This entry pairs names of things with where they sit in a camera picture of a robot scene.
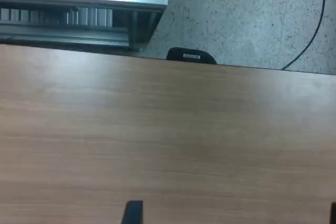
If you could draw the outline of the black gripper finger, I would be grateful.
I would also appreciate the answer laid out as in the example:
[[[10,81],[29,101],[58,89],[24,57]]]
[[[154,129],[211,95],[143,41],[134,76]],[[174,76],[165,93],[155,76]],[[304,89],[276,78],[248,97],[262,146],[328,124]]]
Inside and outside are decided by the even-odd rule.
[[[336,224],[336,202],[333,202],[330,207],[329,224]]]
[[[126,203],[122,224],[143,224],[143,201],[130,200]]]

